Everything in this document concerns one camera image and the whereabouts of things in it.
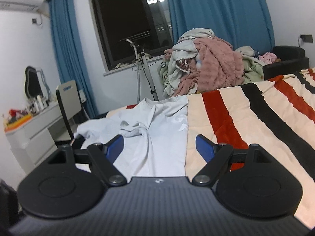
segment black electrical outlet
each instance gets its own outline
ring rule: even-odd
[[[313,36],[311,34],[302,34],[301,39],[303,42],[313,43]]]

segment vanity table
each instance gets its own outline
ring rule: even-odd
[[[84,92],[79,93],[85,102]],[[63,127],[58,102],[53,102],[19,128],[5,133],[13,155],[26,174],[57,150],[53,131],[63,131]]]

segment curtain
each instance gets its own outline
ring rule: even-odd
[[[266,0],[168,0],[173,37],[192,28],[210,28],[234,49],[251,46],[260,54],[275,45]]]
[[[48,0],[51,34],[61,83],[75,80],[86,96],[87,113],[94,118],[98,112],[75,16],[73,0]]]

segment window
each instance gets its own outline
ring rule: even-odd
[[[140,44],[152,56],[173,46],[167,0],[92,0],[109,70],[132,63],[133,49],[124,39]]]

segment window frame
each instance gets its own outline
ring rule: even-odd
[[[149,21],[150,32],[151,32],[151,34],[153,33],[155,35],[154,36],[155,41],[159,42],[158,37],[157,37],[157,32],[156,32],[156,29],[155,29],[155,25],[154,25],[154,21],[153,21],[153,17],[152,17],[151,12],[150,12],[149,5],[147,4],[146,0],[141,0],[141,1],[142,1],[142,4],[143,4],[145,13],[146,13],[146,17],[147,17],[147,19]],[[165,15],[164,15],[163,7],[162,7],[162,5],[160,3],[160,0],[157,0],[157,3],[158,3],[158,6],[159,6],[160,13],[162,15],[163,25],[164,25],[164,28],[166,29],[166,33],[167,33],[167,37],[168,37],[168,41],[169,41],[170,45],[163,46],[163,47],[160,47],[160,48],[157,48],[157,49],[153,49],[153,50],[149,50],[149,51],[146,50],[146,52],[149,53],[152,56],[163,55],[164,54],[164,50],[170,49],[170,48],[173,47],[173,41],[172,41],[172,37],[170,35],[168,24],[167,24]],[[113,59],[112,54],[111,54],[110,45],[109,45],[108,38],[107,38],[107,34],[106,34],[104,21],[103,21],[103,18],[101,16],[100,4],[99,4],[98,0],[91,0],[91,7],[92,7],[91,11],[94,14],[96,31],[97,31],[98,36],[99,36],[99,45],[100,45],[100,48],[103,51],[104,58],[105,58],[105,61],[106,61],[105,69],[107,69],[107,71],[114,70],[115,66],[118,63],[125,63],[127,61],[130,61],[130,60],[134,59],[135,58],[134,55],[126,57],[126,58],[123,58],[123,59],[119,59],[119,60],[114,60]]]

